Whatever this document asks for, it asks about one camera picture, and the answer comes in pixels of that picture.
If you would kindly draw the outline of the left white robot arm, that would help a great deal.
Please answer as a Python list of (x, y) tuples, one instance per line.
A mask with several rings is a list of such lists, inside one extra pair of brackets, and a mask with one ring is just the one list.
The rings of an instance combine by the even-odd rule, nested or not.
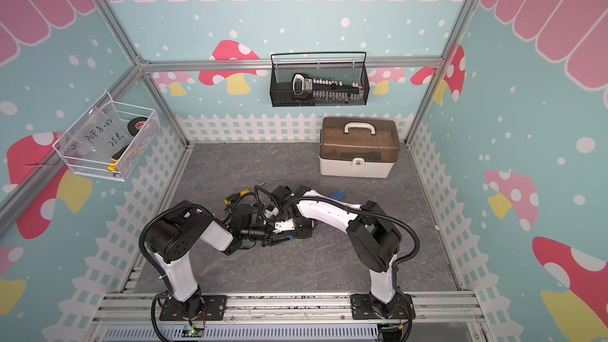
[(254, 207), (239, 204), (231, 221), (223, 223), (205, 207), (183, 200), (158, 214), (139, 236), (142, 255), (160, 274), (171, 300), (193, 301), (200, 285), (196, 281), (190, 251), (204, 242), (226, 255), (240, 250), (245, 241), (268, 241), (274, 227), (253, 222)]

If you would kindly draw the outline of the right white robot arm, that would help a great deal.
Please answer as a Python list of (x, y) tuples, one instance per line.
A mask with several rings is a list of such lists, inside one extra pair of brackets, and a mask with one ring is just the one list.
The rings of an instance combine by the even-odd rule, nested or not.
[(370, 271), (370, 296), (386, 308), (395, 304), (394, 264), (402, 241), (400, 220), (322, 196), (314, 190), (302, 196), (291, 194), (281, 205), (281, 212), (295, 222), (317, 220), (345, 233), (359, 261)]

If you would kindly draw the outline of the yellow black screwdriver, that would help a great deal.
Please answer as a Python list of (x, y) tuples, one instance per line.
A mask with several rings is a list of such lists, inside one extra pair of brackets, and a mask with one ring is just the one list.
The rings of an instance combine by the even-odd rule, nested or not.
[(246, 196), (248, 193), (250, 193), (250, 190), (245, 189), (241, 192), (230, 194), (228, 197), (226, 197), (224, 199), (224, 204), (227, 207), (231, 206), (231, 205), (235, 204), (237, 202), (237, 200), (239, 200), (241, 197)]

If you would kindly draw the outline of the white toolbox brown lid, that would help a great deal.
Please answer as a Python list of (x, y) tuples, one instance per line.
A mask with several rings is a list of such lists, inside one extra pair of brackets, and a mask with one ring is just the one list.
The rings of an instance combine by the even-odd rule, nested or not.
[(326, 117), (322, 121), (320, 173), (333, 177), (387, 178), (401, 141), (392, 120)]

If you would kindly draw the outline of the socket wrench set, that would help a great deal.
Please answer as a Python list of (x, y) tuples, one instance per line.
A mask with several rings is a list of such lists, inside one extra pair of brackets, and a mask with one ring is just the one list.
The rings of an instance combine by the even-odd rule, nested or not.
[(346, 85), (342, 81), (312, 79), (304, 74), (295, 74), (292, 82), (292, 96), (297, 99), (317, 103), (360, 104), (365, 101), (366, 91), (354, 82)]

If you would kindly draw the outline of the yellow black utility knife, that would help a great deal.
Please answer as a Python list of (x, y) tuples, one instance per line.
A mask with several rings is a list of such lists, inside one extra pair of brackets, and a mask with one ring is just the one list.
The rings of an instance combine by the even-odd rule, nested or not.
[(128, 146), (121, 148), (115, 155), (112, 156), (111, 162), (112, 164), (107, 166), (107, 170), (113, 174), (118, 174), (120, 172), (120, 167), (118, 166), (118, 161), (122, 158), (125, 151), (128, 149)]

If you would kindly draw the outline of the black tape roll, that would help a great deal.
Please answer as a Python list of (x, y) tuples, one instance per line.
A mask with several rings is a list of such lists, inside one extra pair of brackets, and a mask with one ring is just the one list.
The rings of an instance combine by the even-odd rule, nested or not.
[(136, 117), (128, 121), (128, 131), (131, 136), (137, 136), (148, 121), (147, 117)]

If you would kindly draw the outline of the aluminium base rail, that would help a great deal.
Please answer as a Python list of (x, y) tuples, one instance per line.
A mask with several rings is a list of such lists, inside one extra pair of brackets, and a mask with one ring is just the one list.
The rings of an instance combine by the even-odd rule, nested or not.
[(151, 320), (152, 294), (106, 296), (86, 341), (491, 341), (471, 291), (414, 291), (380, 318), (348, 292), (233, 293), (187, 322)]

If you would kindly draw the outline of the clear plastic wall bin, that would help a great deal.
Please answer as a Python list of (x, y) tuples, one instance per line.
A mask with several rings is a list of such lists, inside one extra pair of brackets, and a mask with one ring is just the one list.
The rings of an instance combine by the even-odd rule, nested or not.
[[(148, 120), (137, 136), (131, 136), (128, 121), (136, 117)], [(106, 92), (58, 137), (52, 147), (73, 174), (125, 182), (159, 129), (156, 110), (115, 101)], [(112, 164), (112, 156), (125, 146), (128, 149), (118, 161), (120, 172), (109, 172), (107, 166)]]

